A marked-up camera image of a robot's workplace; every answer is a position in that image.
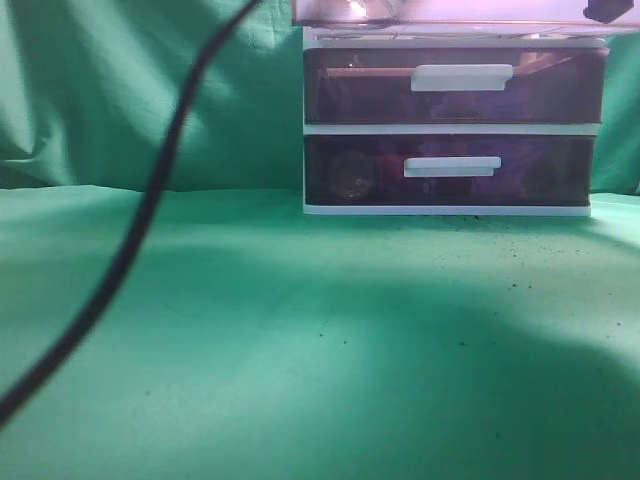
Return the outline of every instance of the purple container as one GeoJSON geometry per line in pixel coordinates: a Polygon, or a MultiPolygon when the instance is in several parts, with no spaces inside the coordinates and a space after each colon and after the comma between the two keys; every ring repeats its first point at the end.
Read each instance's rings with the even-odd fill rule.
{"type": "Polygon", "coordinates": [[[594,137],[312,135],[308,205],[589,206],[594,137]]]}
{"type": "Polygon", "coordinates": [[[612,35],[640,30],[632,0],[294,0],[293,23],[421,25],[454,34],[612,35]]]}
{"type": "Polygon", "coordinates": [[[308,124],[600,123],[606,48],[304,52],[308,124]]]}

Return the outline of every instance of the green backdrop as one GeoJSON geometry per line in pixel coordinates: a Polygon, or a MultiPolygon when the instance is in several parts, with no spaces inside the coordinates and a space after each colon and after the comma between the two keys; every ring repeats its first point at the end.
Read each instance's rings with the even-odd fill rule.
{"type": "MultiPolygon", "coordinates": [[[[238,0],[0,0],[0,186],[139,189],[197,48],[238,0]]],[[[299,188],[300,30],[268,0],[203,86],[172,188],[299,188]]],[[[640,38],[611,42],[594,189],[640,179],[640,38]]]]}

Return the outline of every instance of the drawer front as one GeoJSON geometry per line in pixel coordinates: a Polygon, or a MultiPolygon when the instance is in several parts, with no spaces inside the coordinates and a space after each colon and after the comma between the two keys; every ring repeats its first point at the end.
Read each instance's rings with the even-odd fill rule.
{"type": "Polygon", "coordinates": [[[593,137],[307,136],[308,205],[588,206],[593,137]]]}
{"type": "Polygon", "coordinates": [[[311,49],[310,124],[599,123],[607,49],[311,49]]]}

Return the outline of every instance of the black wire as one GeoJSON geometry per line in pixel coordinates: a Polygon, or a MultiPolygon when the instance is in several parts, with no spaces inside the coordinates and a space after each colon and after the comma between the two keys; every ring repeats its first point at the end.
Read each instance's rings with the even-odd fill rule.
{"type": "Polygon", "coordinates": [[[198,54],[198,58],[182,87],[178,106],[167,131],[160,156],[126,237],[122,241],[102,282],[73,323],[0,400],[0,431],[8,425],[9,421],[62,367],[93,330],[118,293],[140,251],[140,247],[158,209],[171,169],[175,163],[180,135],[207,67],[235,29],[261,1],[250,0],[235,17],[216,32],[198,54]]]}

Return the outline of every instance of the drawer handle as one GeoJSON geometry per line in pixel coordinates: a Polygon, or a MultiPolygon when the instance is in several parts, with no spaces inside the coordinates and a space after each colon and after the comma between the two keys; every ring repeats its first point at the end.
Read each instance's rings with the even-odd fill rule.
{"type": "Polygon", "coordinates": [[[513,65],[420,65],[411,74],[414,92],[500,91],[513,65]]]}
{"type": "Polygon", "coordinates": [[[408,158],[404,162],[407,178],[493,177],[502,166],[500,157],[408,158]]]}

